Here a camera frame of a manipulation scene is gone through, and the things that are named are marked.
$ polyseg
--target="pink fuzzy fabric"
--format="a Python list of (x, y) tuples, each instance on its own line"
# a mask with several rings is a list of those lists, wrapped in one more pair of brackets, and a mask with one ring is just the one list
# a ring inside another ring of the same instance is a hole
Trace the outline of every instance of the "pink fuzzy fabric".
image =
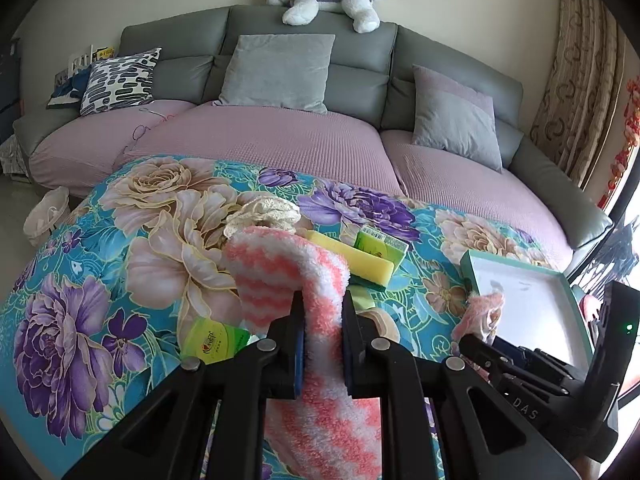
[(342, 370), (343, 257), (284, 231), (249, 227), (223, 251), (250, 330), (290, 311), (293, 292), (305, 303), (305, 368), (296, 400), (268, 400), (265, 434), (280, 459), (308, 480), (375, 480), (382, 471), (380, 405), (353, 400)]
[(493, 292), (486, 296), (469, 296), (464, 316), (451, 331), (451, 339), (459, 343), (463, 335), (473, 334), (491, 345), (495, 339), (503, 306), (504, 294), (501, 292)]

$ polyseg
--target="sofa backrest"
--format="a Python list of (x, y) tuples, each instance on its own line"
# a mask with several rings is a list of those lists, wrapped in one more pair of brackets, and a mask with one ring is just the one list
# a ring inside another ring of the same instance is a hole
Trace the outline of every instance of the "sofa backrest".
[(213, 57), (220, 53), (225, 39), (228, 14), (229, 7), (220, 7), (131, 25), (122, 31), (118, 55), (161, 46), (153, 96), (200, 104)]
[(283, 7), (232, 6), (132, 25), (120, 56), (162, 47), (153, 95), (200, 104), (220, 95), (241, 34), (334, 34), (324, 94), (327, 109), (383, 130), (414, 129), (413, 65), (440, 72), (494, 99), (498, 144), (506, 168), (518, 149), (522, 85), (462, 52), (395, 23), (357, 34), (344, 14), (320, 11), (309, 24), (282, 23)]
[(320, 12), (309, 25), (291, 27), (282, 23), (284, 7), (233, 6), (226, 38), (204, 92), (204, 100), (217, 99), (241, 34), (334, 34), (324, 104), (338, 112), (380, 127), (385, 107), (391, 52), (396, 40), (395, 23), (380, 23), (369, 34), (357, 34), (353, 21), (344, 14)]
[(502, 165), (507, 168), (522, 138), (522, 132), (518, 131), (521, 83), (467, 54), (401, 25), (398, 25), (381, 128), (414, 130), (414, 64), (435, 70), (494, 99), (498, 144)]

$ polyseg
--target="blue cloth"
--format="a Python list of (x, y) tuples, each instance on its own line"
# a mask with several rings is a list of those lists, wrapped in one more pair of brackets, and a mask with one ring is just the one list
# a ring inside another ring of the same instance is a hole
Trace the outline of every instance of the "blue cloth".
[[(369, 293), (402, 345), (431, 360), (450, 354), (465, 309), (461, 250), (540, 254), (508, 226), (308, 174), (182, 156), (127, 164), (52, 234), (0, 309), (0, 408), (55, 478), (178, 365), (190, 298), (199, 312), (237, 300), (207, 283), (223, 273), (223, 218), (255, 191), (297, 203), (309, 227), (347, 243), (364, 224), (410, 243), (386, 291)], [(263, 479), (297, 478), (266, 442), (263, 456)]]
[(47, 108), (61, 108), (61, 107), (73, 107), (76, 106), (82, 100), (84, 91), (86, 90), (87, 83), (89, 82), (89, 75), (91, 73), (91, 66), (80, 70), (75, 75), (67, 79), (62, 85), (58, 86), (51, 94), (51, 98), (67, 97), (68, 102), (62, 104), (49, 104)]

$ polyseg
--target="soap box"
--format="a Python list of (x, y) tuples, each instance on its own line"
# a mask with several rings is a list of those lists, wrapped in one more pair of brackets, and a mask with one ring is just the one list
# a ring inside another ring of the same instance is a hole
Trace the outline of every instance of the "soap box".
[(409, 244), (371, 226), (363, 225), (356, 236), (354, 248), (392, 262), (396, 272), (404, 260)]
[(250, 336), (247, 330), (199, 317), (187, 334), (180, 354), (181, 357), (195, 356), (208, 365), (236, 355)]

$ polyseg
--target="purple flower print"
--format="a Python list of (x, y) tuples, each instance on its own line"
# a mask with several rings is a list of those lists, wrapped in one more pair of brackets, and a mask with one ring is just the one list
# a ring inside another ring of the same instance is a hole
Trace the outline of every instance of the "purple flower print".
[(73, 249), (76, 245), (80, 243), (80, 235), (81, 230), (76, 229), (76, 231), (71, 234), (71, 231), (66, 231), (62, 238), (62, 252), (65, 254), (69, 254), (71, 249)]
[(278, 170), (277, 168), (262, 168), (258, 175), (258, 182), (267, 187), (289, 186), (300, 182), (293, 171)]
[(18, 389), (31, 415), (45, 416), (47, 430), (66, 444), (70, 431), (82, 438), (86, 414), (109, 402), (113, 359), (89, 339), (102, 330), (110, 295), (88, 276), (82, 286), (48, 274), (29, 297), (14, 337)]
[(367, 187), (318, 180), (312, 196), (298, 196), (300, 212), (313, 223), (334, 225), (343, 220), (372, 224), (406, 242), (416, 242), (420, 232), (411, 227), (415, 216), (399, 200)]
[(27, 284), (29, 278), (33, 276), (33, 273), (36, 271), (36, 263), (38, 262), (38, 257), (35, 256), (24, 268), (22, 274), (18, 276), (18, 279), (15, 280), (14, 287), (11, 289), (12, 292), (18, 292), (18, 290), (22, 290), (22, 288)]
[(271, 474), (273, 473), (273, 467), (270, 464), (262, 464), (262, 475), (260, 480), (271, 480)]
[(53, 237), (53, 238), (49, 238), (49, 240), (47, 240), (47, 243), (44, 245), (44, 248), (42, 250), (42, 256), (53, 256), (53, 254), (56, 253), (56, 251), (58, 250), (58, 242), (59, 242), (59, 238)]
[(513, 228), (513, 230), (516, 231), (527, 244), (535, 243), (533, 237), (526, 231), (523, 231), (522, 229), (517, 229), (515, 227)]
[(146, 319), (140, 314), (132, 314), (124, 322), (124, 310), (118, 309), (109, 320), (109, 332), (102, 338), (102, 345), (113, 357), (113, 371), (122, 377), (122, 366), (132, 372), (139, 372), (146, 366), (145, 353), (132, 339), (140, 337), (146, 330)]

